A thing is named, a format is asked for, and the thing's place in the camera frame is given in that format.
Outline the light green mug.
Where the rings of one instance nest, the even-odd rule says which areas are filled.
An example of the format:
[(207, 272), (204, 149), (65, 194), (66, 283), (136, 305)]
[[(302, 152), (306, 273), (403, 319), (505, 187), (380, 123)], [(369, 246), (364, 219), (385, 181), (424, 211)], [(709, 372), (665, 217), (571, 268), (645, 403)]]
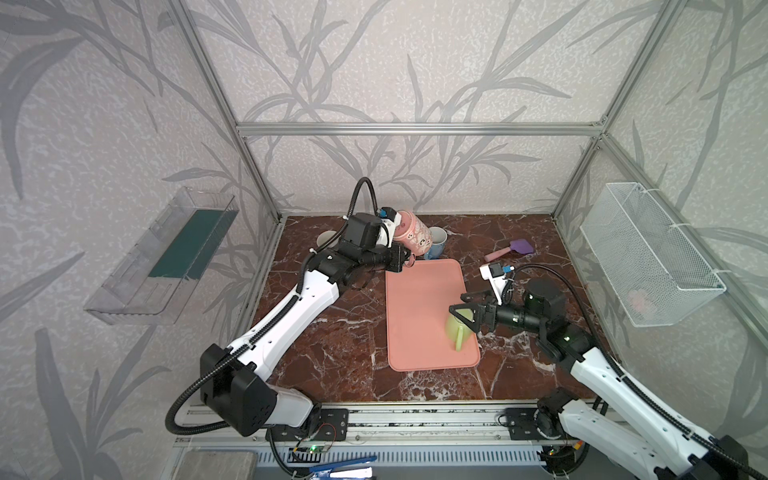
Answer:
[(460, 352), (465, 345), (474, 340), (476, 335), (463, 321), (473, 319), (473, 313), (468, 309), (459, 309), (458, 315), (450, 313), (445, 324), (445, 333), (455, 351)]

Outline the pink patterned mug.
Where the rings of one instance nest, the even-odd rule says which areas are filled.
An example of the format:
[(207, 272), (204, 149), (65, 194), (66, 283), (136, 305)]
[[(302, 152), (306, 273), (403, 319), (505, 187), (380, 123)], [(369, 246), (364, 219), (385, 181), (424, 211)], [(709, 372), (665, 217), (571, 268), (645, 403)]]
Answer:
[(411, 211), (399, 210), (398, 215), (400, 220), (395, 227), (394, 240), (416, 257), (425, 255), (433, 244), (429, 228)]

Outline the blue dotted mug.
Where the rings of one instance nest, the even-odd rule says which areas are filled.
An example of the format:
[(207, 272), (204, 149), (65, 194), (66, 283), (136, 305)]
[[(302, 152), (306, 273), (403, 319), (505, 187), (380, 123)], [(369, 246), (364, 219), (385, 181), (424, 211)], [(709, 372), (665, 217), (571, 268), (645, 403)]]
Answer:
[(431, 235), (432, 244), (430, 249), (424, 254), (423, 258), (425, 260), (438, 259), (444, 252), (448, 234), (443, 228), (437, 226), (430, 227), (429, 232)]

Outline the lavender purple mug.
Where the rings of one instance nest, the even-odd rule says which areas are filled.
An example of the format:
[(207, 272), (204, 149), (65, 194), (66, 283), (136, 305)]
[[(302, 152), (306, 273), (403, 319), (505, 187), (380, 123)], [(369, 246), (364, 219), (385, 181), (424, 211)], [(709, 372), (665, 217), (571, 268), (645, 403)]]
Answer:
[(339, 233), (335, 230), (327, 230), (321, 233), (316, 240), (317, 247), (332, 248), (338, 244)]

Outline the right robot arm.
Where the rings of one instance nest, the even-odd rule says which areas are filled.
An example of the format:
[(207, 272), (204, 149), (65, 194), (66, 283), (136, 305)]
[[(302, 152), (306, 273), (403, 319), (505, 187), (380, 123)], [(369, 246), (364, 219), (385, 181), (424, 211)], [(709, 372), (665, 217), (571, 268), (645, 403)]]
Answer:
[(714, 437), (641, 386), (604, 353), (595, 334), (566, 318), (557, 286), (530, 280), (522, 300), (511, 300), (508, 279), (493, 280), (482, 302), (465, 293), (449, 307), (450, 320), (473, 333), (498, 326), (529, 332), (552, 362), (619, 414), (618, 424), (560, 388), (537, 403), (541, 435), (571, 437), (597, 449), (638, 479), (759, 479), (746, 449), (733, 437)]

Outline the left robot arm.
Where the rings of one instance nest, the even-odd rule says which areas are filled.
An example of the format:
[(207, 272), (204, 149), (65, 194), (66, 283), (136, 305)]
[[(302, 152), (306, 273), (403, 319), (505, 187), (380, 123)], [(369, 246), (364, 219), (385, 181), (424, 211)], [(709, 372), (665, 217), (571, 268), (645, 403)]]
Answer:
[(389, 207), (376, 214), (349, 215), (336, 244), (310, 251), (296, 286), (264, 319), (228, 346), (212, 345), (203, 353), (201, 399), (224, 426), (242, 436), (264, 427), (311, 427), (318, 403), (268, 380), (304, 330), (363, 271), (402, 271), (411, 252), (395, 238), (401, 223), (401, 213)]

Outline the purple pink spatula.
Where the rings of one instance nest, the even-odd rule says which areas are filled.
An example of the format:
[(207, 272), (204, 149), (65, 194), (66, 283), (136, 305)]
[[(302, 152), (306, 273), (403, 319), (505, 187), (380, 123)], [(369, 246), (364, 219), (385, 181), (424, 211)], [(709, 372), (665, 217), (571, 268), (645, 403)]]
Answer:
[(509, 244), (504, 248), (501, 248), (499, 250), (486, 254), (484, 256), (484, 261), (487, 263), (491, 263), (509, 253), (529, 255), (529, 254), (532, 254), (534, 251), (535, 251), (534, 247), (528, 240), (515, 239), (515, 240), (511, 240)]

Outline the pink plastic tray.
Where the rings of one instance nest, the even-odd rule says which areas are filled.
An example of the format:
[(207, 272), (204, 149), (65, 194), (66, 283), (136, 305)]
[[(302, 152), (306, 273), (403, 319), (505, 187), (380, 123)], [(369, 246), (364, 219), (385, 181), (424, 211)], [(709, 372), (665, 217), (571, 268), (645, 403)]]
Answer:
[(466, 292), (457, 261), (418, 260), (400, 273), (386, 273), (385, 282), (387, 356), (393, 370), (469, 368), (479, 363), (476, 336), (470, 334), (457, 349), (446, 330), (449, 307)]

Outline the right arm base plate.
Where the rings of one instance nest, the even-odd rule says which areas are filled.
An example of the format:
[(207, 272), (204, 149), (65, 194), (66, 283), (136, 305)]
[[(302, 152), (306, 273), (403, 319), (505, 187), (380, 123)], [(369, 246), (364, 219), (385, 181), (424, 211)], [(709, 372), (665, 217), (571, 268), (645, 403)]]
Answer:
[(544, 436), (538, 430), (536, 414), (535, 407), (506, 408), (496, 416), (496, 422), (507, 430), (513, 441), (542, 440)]

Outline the aluminium front rail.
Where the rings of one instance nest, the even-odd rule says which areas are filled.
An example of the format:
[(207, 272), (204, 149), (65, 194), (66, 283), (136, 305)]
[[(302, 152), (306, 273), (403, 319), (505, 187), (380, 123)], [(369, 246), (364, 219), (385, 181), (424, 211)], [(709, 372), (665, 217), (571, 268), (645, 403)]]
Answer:
[(496, 416), (506, 408), (535, 407), (527, 401), (337, 403), (350, 411), (344, 441), (267, 440), (264, 432), (242, 437), (231, 428), (178, 437), (179, 453), (193, 450), (250, 451), (259, 466), (310, 468), (376, 455), (377, 467), (542, 466), (562, 459), (562, 449), (600, 452), (571, 437), (513, 441)]

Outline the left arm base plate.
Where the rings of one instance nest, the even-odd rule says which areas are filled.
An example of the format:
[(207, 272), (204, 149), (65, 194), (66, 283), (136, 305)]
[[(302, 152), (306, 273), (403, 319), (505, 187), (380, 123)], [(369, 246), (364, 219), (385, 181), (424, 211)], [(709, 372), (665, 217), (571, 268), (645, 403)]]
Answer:
[(326, 408), (313, 411), (300, 427), (287, 425), (272, 426), (268, 429), (273, 440), (289, 442), (316, 440), (321, 442), (344, 441), (349, 427), (350, 411), (345, 408)]

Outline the blue handled tool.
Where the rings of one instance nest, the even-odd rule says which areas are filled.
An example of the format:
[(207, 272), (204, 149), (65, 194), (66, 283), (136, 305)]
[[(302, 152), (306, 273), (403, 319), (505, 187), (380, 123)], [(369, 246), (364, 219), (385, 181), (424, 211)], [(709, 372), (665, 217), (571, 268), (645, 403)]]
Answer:
[(314, 480), (368, 480), (374, 479), (372, 464), (376, 455), (315, 465), (309, 468), (309, 478)]

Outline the clear plastic wall shelf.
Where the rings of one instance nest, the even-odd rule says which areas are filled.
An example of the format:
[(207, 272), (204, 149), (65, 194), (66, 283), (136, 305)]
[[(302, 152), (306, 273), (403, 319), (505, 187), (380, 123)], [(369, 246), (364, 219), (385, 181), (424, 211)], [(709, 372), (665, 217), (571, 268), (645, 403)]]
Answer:
[(233, 194), (181, 187), (84, 310), (108, 325), (172, 325), (239, 213)]

